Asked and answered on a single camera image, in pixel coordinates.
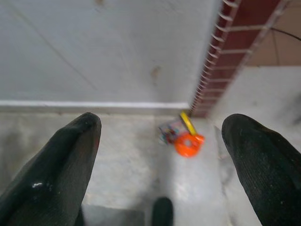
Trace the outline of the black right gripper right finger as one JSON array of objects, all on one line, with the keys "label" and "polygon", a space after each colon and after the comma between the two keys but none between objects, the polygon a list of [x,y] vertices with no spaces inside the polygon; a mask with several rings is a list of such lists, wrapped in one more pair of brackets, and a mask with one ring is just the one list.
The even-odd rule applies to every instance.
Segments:
[{"label": "black right gripper right finger", "polygon": [[301,154],[279,133],[243,114],[222,124],[239,181],[263,226],[301,224]]}]

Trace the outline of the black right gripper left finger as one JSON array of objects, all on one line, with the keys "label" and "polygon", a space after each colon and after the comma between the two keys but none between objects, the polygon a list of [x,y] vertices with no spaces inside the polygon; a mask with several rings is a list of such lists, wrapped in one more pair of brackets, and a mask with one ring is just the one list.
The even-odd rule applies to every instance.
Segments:
[{"label": "black right gripper left finger", "polygon": [[0,197],[3,226],[81,226],[102,124],[84,113],[59,129]]}]

